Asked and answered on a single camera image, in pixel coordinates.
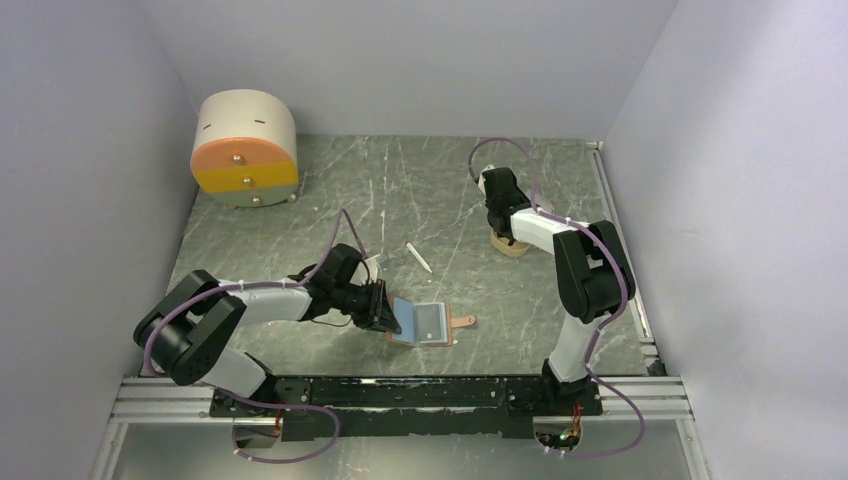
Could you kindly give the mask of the pink leather card holder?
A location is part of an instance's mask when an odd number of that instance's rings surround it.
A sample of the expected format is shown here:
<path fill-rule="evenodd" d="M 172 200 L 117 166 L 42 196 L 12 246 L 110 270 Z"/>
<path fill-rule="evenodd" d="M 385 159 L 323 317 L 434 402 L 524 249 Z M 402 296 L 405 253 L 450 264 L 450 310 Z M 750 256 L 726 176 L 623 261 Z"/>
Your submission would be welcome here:
<path fill-rule="evenodd" d="M 454 331 L 474 326 L 474 315 L 456 317 L 447 302 L 415 303 L 399 297 L 390 299 L 401 331 L 389 332 L 389 342 L 410 347 L 449 347 L 456 343 Z"/>

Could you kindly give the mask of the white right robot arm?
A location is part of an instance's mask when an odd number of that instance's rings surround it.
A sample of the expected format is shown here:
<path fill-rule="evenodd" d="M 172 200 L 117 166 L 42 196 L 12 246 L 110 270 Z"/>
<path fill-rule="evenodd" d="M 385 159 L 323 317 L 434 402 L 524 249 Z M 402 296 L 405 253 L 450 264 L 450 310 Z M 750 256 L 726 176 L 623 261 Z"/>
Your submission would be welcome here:
<path fill-rule="evenodd" d="M 542 206 L 532 207 L 511 169 L 488 167 L 477 180 L 485 195 L 492 244 L 517 257 L 530 247 L 554 258 L 557 290 L 569 315 L 545 362 L 552 377 L 539 391 L 542 406 L 562 414 L 578 399 L 573 382 L 586 367 L 603 321 L 621 313 L 635 295 L 635 281 L 615 225 L 557 220 Z"/>

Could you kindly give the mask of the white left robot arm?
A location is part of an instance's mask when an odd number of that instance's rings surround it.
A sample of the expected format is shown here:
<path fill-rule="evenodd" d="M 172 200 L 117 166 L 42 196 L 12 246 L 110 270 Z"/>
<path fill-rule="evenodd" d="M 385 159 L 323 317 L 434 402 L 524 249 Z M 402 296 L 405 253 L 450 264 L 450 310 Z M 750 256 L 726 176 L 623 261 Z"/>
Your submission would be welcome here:
<path fill-rule="evenodd" d="M 179 386 L 206 383 L 261 416 L 277 400 L 277 377 L 229 342 L 244 321 L 312 322 L 337 311 L 363 330 L 401 332 L 383 280 L 357 283 L 364 255 L 347 244 L 281 281 L 225 282 L 205 270 L 186 275 L 136 326 L 133 341 L 150 370 Z"/>

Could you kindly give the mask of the beige oval tray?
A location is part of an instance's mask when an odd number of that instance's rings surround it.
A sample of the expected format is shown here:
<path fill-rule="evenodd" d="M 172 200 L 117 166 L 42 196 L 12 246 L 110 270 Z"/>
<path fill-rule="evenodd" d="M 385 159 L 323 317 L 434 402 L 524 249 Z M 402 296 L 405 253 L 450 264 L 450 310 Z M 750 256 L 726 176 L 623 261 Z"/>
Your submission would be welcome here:
<path fill-rule="evenodd" d="M 510 258 L 521 257 L 525 255 L 530 248 L 529 244 L 499 235 L 494 230 L 490 231 L 490 242 L 497 251 Z"/>

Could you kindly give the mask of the white pen with red cap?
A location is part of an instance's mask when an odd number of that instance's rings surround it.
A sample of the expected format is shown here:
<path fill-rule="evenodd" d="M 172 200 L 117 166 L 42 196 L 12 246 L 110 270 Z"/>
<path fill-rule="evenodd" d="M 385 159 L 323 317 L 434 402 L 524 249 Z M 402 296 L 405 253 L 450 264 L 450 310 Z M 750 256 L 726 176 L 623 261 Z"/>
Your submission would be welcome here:
<path fill-rule="evenodd" d="M 433 274 L 434 271 L 429 263 L 424 259 L 419 250 L 410 242 L 406 241 L 404 243 L 406 249 L 410 252 L 410 254 L 415 258 L 416 262 L 429 274 Z"/>

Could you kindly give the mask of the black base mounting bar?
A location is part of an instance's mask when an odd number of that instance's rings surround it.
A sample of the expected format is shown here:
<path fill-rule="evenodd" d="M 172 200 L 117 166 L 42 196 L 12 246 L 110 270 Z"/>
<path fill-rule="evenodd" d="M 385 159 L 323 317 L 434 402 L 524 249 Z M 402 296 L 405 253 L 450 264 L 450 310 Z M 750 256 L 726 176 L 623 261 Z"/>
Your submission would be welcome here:
<path fill-rule="evenodd" d="M 532 439 L 542 417 L 599 416 L 595 381 L 561 385 L 533 375 L 280 376 L 277 399 L 251 406 L 215 390 L 209 414 L 263 426 L 282 441 L 498 434 Z"/>

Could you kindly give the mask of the round beige drawer box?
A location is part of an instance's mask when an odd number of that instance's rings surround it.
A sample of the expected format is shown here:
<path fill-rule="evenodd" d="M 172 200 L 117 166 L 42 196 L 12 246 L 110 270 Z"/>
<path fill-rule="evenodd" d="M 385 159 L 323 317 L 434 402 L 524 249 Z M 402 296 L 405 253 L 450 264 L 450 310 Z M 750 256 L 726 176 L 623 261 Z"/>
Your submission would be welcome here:
<path fill-rule="evenodd" d="M 293 115 L 260 90 L 209 96 L 199 108 L 190 169 L 200 190 L 231 207 L 296 201 L 300 172 Z"/>

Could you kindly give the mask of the aluminium frame rail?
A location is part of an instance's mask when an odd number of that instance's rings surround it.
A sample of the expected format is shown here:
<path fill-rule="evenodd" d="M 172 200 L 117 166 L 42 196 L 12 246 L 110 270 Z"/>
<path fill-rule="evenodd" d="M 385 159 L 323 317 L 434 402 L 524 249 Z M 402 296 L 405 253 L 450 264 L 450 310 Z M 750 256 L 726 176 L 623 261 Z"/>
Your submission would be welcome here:
<path fill-rule="evenodd" d="M 628 304 L 621 309 L 620 315 L 606 322 L 599 333 L 593 358 L 603 356 L 602 350 L 611 344 L 612 330 L 621 319 L 629 319 L 632 330 L 639 341 L 639 359 L 644 364 L 643 372 L 636 376 L 609 376 L 604 380 L 626 395 L 624 399 L 604 388 L 604 415 L 611 419 L 632 420 L 637 414 L 632 407 L 637 406 L 645 421 L 692 421 L 694 415 L 683 382 L 678 377 L 668 376 L 665 365 L 658 352 L 647 314 L 638 289 L 635 274 L 630 267 L 630 258 L 623 233 L 618 234 L 622 251 L 622 260 L 618 262 L 622 275 L 631 280 L 628 288 L 632 296 Z"/>

